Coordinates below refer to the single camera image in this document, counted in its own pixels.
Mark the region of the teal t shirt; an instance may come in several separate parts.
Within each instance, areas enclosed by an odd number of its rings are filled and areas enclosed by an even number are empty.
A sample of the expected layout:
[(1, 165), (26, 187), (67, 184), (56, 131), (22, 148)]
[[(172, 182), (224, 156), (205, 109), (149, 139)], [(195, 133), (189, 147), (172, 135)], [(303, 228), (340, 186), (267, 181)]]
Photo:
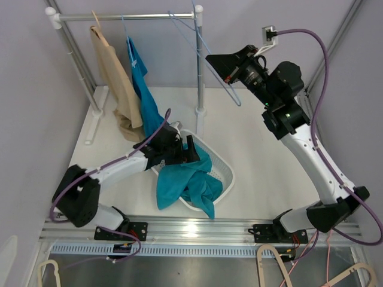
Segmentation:
[(184, 199), (205, 212), (209, 219), (214, 219), (214, 201), (223, 192), (223, 184), (209, 175), (212, 169), (209, 154), (198, 145), (196, 151), (199, 161), (161, 169), (156, 185), (157, 208), (163, 210), (178, 199)]

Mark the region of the beige plastic hanger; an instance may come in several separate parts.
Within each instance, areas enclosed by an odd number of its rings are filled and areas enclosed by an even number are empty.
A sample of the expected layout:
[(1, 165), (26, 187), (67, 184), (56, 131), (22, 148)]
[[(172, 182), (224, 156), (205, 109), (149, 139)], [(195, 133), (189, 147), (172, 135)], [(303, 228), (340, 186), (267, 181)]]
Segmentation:
[(93, 10), (91, 10), (91, 12), (92, 12), (93, 18), (94, 18), (94, 20), (96, 22), (96, 25), (97, 25), (98, 29), (101, 30), (101, 24), (99, 22), (99, 19), (98, 19), (96, 13)]

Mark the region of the blue t shirt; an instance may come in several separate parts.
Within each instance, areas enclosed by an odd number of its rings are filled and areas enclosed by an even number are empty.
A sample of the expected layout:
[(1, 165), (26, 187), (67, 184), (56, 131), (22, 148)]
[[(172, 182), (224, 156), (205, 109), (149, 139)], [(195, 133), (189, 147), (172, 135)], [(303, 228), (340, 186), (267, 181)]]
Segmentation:
[(141, 100), (141, 117), (143, 120), (144, 134), (146, 137), (149, 137), (162, 124), (164, 118), (159, 114), (157, 104), (145, 83), (144, 77), (147, 74), (147, 68), (131, 38), (130, 43), (137, 60), (136, 68), (131, 67), (133, 88)]

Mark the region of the beige t shirt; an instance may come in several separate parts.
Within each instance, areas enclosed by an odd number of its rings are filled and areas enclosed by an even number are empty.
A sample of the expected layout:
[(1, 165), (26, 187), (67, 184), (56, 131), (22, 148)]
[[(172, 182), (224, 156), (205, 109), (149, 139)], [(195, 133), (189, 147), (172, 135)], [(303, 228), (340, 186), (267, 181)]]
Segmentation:
[(141, 100), (136, 94), (130, 78), (118, 59), (114, 47), (109, 45), (101, 30), (96, 26), (91, 26), (90, 37), (101, 78), (117, 102), (114, 115), (119, 131), (127, 141), (143, 141), (145, 134), (141, 117)]

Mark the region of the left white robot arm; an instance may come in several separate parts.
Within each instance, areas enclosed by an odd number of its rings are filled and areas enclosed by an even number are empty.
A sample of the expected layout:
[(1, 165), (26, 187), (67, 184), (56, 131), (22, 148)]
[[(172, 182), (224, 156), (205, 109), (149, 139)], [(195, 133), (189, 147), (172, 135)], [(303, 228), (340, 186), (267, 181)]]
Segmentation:
[(165, 124), (120, 158), (93, 169), (70, 166), (53, 195), (50, 219), (58, 221), (54, 217), (57, 209), (77, 228), (93, 224), (107, 229), (116, 240), (124, 239), (129, 220), (116, 207), (101, 204), (101, 192), (161, 163), (175, 165), (199, 160), (193, 136), (182, 136), (177, 126)]

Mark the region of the blue wire hanger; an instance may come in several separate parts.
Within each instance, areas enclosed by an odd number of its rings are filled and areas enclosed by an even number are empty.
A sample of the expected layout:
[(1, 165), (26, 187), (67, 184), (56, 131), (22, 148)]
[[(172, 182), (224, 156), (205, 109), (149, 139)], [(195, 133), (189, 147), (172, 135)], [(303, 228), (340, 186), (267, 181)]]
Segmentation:
[[(176, 29), (179, 31), (179, 33), (183, 36), (183, 38), (187, 41), (189, 46), (193, 49), (193, 51), (196, 53), (196, 55), (201, 59), (202, 54), (202, 48), (197, 48), (197, 44), (200, 44), (203, 46), (203, 48), (206, 50), (207, 55), (210, 56), (211, 49), (206, 44), (203, 36), (202, 36), (202, 26), (203, 26), (203, 7), (201, 5), (196, 5), (195, 1), (191, 1), (192, 4), (192, 12), (191, 12), (191, 19), (193, 20), (194, 27), (191, 27), (188, 25), (184, 20), (181, 19), (180, 16), (176, 16), (175, 13), (173, 13), (171, 10), (168, 10), (168, 16)], [(184, 32), (181, 30), (181, 28), (178, 26), (177, 22), (180, 22), (187, 28), (191, 29), (193, 32), (196, 33), (196, 44), (192, 44), (191, 41), (185, 36)], [(240, 107), (242, 105), (242, 102), (236, 92), (236, 90), (232, 87), (231, 84), (226, 84), (224, 81), (218, 76), (218, 72), (216, 72), (212, 64), (208, 63), (207, 57), (203, 59), (204, 65), (208, 68), (208, 70), (213, 74), (215, 79), (219, 82), (222, 88), (224, 88), (224, 91), (230, 96), (230, 98), (233, 100), (236, 106)]]
[(127, 45), (127, 51), (128, 51), (128, 56), (129, 56), (130, 64), (131, 64), (131, 67), (135, 69), (136, 65), (137, 65), (137, 60), (136, 60), (136, 57), (134, 56), (134, 53), (133, 53), (133, 50), (132, 50), (132, 46), (131, 46), (131, 43), (130, 43), (130, 37), (129, 37), (128, 31), (127, 31), (127, 26), (125, 24), (125, 20), (124, 20), (124, 16), (123, 15), (121, 15), (121, 22), (123, 24), (124, 33), (125, 33), (125, 36), (126, 36), (126, 45)]

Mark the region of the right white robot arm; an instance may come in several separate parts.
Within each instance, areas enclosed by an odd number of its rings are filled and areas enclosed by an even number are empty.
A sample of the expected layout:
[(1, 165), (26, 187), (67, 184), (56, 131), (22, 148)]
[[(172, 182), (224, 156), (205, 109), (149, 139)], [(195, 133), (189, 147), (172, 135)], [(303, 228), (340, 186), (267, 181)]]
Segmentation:
[(274, 238), (286, 242), (295, 231), (312, 228), (326, 233), (360, 204), (341, 187), (314, 147), (310, 120), (294, 99), (304, 86), (299, 66), (285, 61), (269, 73), (259, 63), (257, 51), (255, 46), (247, 45), (233, 54), (208, 55), (206, 61), (225, 83), (241, 82), (264, 104), (264, 124), (297, 158), (320, 198), (310, 206), (288, 210), (275, 218)]

